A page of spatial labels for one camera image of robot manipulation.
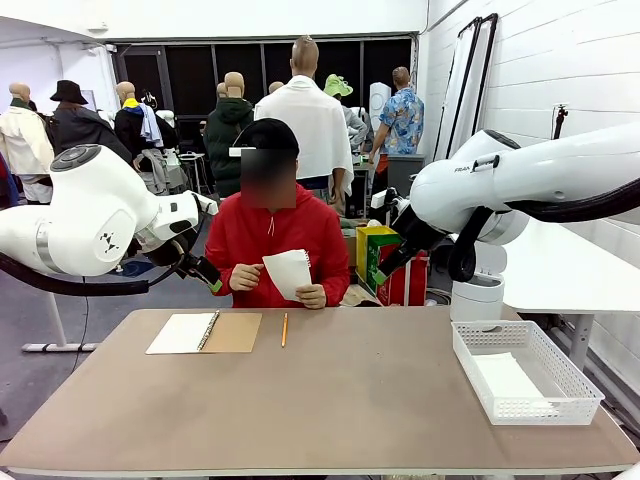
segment black jacket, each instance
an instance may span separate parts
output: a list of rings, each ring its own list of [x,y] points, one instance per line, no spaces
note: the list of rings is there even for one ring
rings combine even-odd
[[[229,158],[229,147],[253,121],[253,106],[242,98],[220,98],[207,118],[204,146],[221,197],[240,191],[240,159]]]
[[[68,148],[92,143],[109,147],[131,164],[131,153],[118,140],[111,126],[86,108],[57,108],[53,112],[53,149],[56,155]]]
[[[136,158],[142,150],[147,148],[155,148],[152,143],[140,136],[142,130],[142,113],[130,112],[128,110],[120,110],[116,113],[115,127],[116,136],[122,144],[131,152],[133,158]],[[164,148],[175,148],[178,145],[178,135],[171,125],[156,115],[158,129],[162,135],[162,143]]]

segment white plastic basket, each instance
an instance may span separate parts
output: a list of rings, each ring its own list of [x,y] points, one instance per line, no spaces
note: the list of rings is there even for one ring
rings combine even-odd
[[[453,322],[453,350],[493,425],[589,425],[604,395],[534,323]],[[496,397],[474,355],[511,353],[544,398]]]

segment yellow box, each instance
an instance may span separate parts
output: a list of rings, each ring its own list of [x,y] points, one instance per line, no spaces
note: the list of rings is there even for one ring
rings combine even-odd
[[[382,225],[380,227],[358,227],[356,228],[356,271],[358,276],[366,281],[367,280],[367,237],[369,235],[389,235],[396,232],[391,228]]]

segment ceiling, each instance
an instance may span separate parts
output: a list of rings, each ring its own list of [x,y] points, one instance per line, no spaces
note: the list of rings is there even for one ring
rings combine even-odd
[[[0,17],[0,47],[2,44],[21,43],[30,40],[50,41],[89,40],[90,37],[35,23]]]

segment hand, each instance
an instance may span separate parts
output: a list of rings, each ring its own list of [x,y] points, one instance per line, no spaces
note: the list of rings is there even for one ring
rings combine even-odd
[[[258,286],[260,270],[264,268],[261,263],[254,265],[237,264],[231,272],[229,287],[235,292],[250,292]]]
[[[296,289],[300,303],[310,310],[320,310],[327,306],[327,295],[322,285],[307,285]]]

